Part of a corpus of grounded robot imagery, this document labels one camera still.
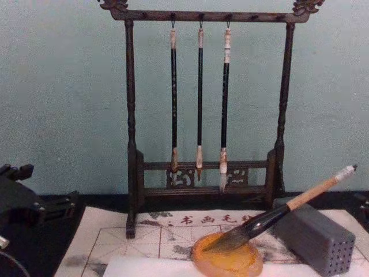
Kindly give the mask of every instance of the bone brush end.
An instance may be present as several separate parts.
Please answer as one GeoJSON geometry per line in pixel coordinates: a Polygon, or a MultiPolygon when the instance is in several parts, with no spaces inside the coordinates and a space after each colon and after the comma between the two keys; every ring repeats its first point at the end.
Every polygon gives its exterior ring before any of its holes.
{"type": "Polygon", "coordinates": [[[201,148],[201,145],[197,146],[196,168],[197,168],[197,180],[200,181],[201,171],[202,171],[202,148],[201,148]]]}
{"type": "Polygon", "coordinates": [[[227,184],[227,152],[225,148],[221,149],[220,152],[220,193],[224,193],[225,186],[227,184]]]}
{"type": "Polygon", "coordinates": [[[171,170],[172,170],[172,185],[175,186],[176,181],[177,181],[177,171],[178,171],[178,153],[177,153],[176,147],[174,147],[172,150],[171,170]]]}

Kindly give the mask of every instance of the carved decoration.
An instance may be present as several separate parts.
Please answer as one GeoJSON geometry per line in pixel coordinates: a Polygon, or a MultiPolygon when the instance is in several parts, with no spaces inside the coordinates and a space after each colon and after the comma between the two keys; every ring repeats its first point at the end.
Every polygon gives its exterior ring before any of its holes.
{"type": "Polygon", "coordinates": [[[293,14],[296,16],[301,16],[305,13],[317,13],[319,9],[315,6],[322,6],[324,0],[296,0],[293,5],[295,6],[293,14]]]}
{"type": "Polygon", "coordinates": [[[228,170],[227,177],[227,186],[230,188],[244,188],[248,185],[248,169],[228,170]]]}
{"type": "Polygon", "coordinates": [[[245,200],[242,200],[242,203],[260,203],[265,200],[263,195],[256,195],[254,197],[246,198],[245,200]]]}
{"type": "Polygon", "coordinates": [[[121,12],[126,12],[128,8],[128,0],[103,0],[104,3],[100,4],[100,7],[104,10],[117,9],[121,12]]]}
{"type": "Polygon", "coordinates": [[[180,169],[177,171],[177,180],[172,184],[172,170],[167,169],[167,188],[168,189],[186,189],[195,187],[195,170],[180,169]]]}

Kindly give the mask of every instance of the large calligraphy brush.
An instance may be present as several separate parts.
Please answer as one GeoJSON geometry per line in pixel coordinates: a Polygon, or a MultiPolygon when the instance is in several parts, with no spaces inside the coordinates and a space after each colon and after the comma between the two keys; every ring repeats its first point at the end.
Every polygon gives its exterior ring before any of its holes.
{"type": "Polygon", "coordinates": [[[228,77],[229,77],[229,54],[231,52],[231,30],[228,28],[224,35],[224,65],[223,65],[223,99],[221,111],[221,152],[219,161],[220,192],[224,192],[227,184],[227,106],[228,106],[228,77]]]}
{"type": "Polygon", "coordinates": [[[272,209],[270,211],[264,212],[257,215],[256,217],[248,220],[244,224],[233,228],[232,230],[224,233],[218,240],[210,244],[205,251],[212,252],[225,252],[232,251],[245,243],[250,239],[260,235],[283,216],[285,216],[290,211],[293,211],[310,201],[314,197],[320,195],[321,193],[327,191],[334,185],[337,185],[340,181],[353,175],[357,169],[357,165],[348,166],[338,172],[335,176],[323,181],[312,189],[298,195],[292,200],[289,200],[286,204],[279,206],[278,208],[272,209]]]}
{"type": "Polygon", "coordinates": [[[197,180],[200,181],[202,170],[202,46],[204,42],[204,30],[202,29],[202,21],[200,21],[200,29],[198,30],[198,107],[197,107],[197,180]]]}
{"type": "Polygon", "coordinates": [[[178,172],[177,153],[177,58],[176,58],[176,33],[174,28],[175,15],[172,14],[171,29],[171,65],[172,65],[172,185],[176,185],[178,172]]]}

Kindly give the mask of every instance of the brush rack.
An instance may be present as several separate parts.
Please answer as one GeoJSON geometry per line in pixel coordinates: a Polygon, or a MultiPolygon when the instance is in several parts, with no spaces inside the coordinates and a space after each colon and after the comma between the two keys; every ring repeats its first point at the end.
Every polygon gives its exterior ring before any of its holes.
{"type": "MultiPolygon", "coordinates": [[[[135,219],[148,197],[158,201],[166,197],[191,199],[227,199],[239,196],[243,201],[258,201],[272,206],[273,200],[284,192],[283,158],[284,126],[288,101],[289,77],[293,32],[296,23],[308,21],[311,13],[318,11],[324,0],[296,0],[291,13],[255,13],[255,12],[202,12],[202,11],[159,11],[129,10],[127,0],[105,0],[100,6],[109,10],[114,20],[125,22],[126,32],[126,91],[128,109],[128,191],[129,213],[126,224],[126,237],[135,237],[135,219]],[[170,162],[145,162],[144,154],[137,149],[135,142],[135,78],[134,78],[134,44],[133,25],[135,21],[212,21],[285,24],[286,37],[283,58],[283,71],[280,87],[279,115],[277,137],[274,148],[268,152],[266,160],[228,161],[228,183],[224,194],[220,195],[218,186],[195,187],[195,162],[179,162],[176,185],[171,183],[170,162]],[[265,184],[252,186],[248,184],[249,169],[266,169],[265,184]],[[144,172],[161,170],[166,172],[165,188],[145,188],[144,172]]],[[[203,170],[219,169],[219,162],[203,162],[203,170]]]]}

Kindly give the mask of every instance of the hook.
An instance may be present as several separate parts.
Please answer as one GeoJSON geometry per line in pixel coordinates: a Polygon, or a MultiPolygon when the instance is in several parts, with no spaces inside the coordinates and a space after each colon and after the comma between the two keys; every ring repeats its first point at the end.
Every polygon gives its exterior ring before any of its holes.
{"type": "Polygon", "coordinates": [[[172,28],[174,29],[174,24],[175,24],[175,13],[171,14],[171,21],[172,21],[172,28]]]}
{"type": "Polygon", "coordinates": [[[231,18],[232,14],[230,13],[229,15],[227,15],[227,28],[229,28],[229,26],[231,25],[231,18]]]}
{"type": "Polygon", "coordinates": [[[204,21],[204,14],[200,13],[200,28],[202,29],[202,23],[204,21]]]}

